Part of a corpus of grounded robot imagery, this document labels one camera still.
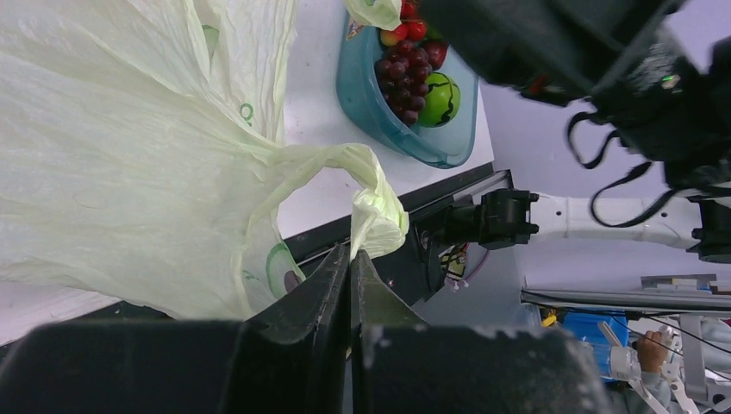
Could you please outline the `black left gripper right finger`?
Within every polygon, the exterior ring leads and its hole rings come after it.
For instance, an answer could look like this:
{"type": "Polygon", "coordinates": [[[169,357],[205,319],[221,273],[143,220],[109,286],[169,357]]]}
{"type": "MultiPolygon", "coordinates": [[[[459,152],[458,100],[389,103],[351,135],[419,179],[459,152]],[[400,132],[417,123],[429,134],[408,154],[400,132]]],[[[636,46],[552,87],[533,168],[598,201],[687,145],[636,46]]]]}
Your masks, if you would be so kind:
{"type": "Polygon", "coordinates": [[[560,329],[431,325],[359,251],[350,264],[357,413],[607,413],[591,352],[560,329]]]}

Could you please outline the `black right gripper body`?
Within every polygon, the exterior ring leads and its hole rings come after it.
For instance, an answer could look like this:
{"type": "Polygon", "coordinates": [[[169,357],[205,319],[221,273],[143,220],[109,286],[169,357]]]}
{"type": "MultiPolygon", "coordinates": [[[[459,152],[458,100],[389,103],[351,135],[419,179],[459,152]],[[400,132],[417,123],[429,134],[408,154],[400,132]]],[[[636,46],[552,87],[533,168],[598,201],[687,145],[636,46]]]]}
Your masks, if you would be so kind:
{"type": "Polygon", "coordinates": [[[679,1],[424,1],[419,12],[485,82],[590,118],[660,162],[673,189],[730,188],[730,42],[702,72],[665,25],[679,1]]]}

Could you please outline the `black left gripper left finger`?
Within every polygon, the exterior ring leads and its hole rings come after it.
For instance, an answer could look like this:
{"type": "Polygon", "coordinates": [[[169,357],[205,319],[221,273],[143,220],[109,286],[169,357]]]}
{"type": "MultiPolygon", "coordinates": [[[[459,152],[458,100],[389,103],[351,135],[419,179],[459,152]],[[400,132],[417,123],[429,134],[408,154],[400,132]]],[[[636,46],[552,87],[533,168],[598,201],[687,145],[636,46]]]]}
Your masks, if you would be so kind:
{"type": "Polygon", "coordinates": [[[349,250],[245,321],[81,320],[32,330],[1,366],[4,413],[339,413],[349,250]]]}

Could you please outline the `light green plastic bag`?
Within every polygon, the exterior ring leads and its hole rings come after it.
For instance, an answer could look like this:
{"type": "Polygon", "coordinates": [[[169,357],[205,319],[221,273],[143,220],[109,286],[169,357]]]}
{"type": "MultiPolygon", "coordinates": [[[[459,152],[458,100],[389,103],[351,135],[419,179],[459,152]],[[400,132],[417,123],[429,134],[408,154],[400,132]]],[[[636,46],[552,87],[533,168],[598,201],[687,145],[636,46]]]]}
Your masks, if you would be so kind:
{"type": "Polygon", "coordinates": [[[4,1],[1,278],[246,320],[298,267],[278,207],[323,168],[404,213],[363,144],[286,145],[293,1],[4,1]]]}

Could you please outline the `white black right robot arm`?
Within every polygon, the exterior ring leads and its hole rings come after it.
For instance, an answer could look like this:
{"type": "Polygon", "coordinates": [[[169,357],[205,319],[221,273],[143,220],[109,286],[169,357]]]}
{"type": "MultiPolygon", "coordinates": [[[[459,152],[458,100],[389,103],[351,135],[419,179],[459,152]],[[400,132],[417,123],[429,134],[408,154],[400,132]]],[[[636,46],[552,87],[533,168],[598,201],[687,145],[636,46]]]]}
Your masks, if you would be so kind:
{"type": "Polygon", "coordinates": [[[643,161],[625,185],[652,166],[665,192],[651,198],[563,198],[501,189],[443,216],[442,236],[489,249],[531,239],[651,242],[730,261],[730,41],[712,48],[700,72],[665,25],[679,1],[424,1],[420,13],[463,61],[491,85],[559,107],[583,100],[591,111],[568,122],[565,142],[580,158],[573,131],[609,125],[592,160],[617,142],[643,161]]]}

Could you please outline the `person hand in background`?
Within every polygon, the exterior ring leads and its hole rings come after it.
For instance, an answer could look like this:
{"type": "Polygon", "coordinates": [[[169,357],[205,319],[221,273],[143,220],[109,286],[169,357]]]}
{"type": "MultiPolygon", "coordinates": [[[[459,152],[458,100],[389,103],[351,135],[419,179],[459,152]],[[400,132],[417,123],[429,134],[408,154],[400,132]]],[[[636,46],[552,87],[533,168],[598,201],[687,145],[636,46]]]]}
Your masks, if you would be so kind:
{"type": "Polygon", "coordinates": [[[661,373],[669,350],[663,346],[663,334],[648,331],[636,343],[641,370],[645,373],[661,373]]]}

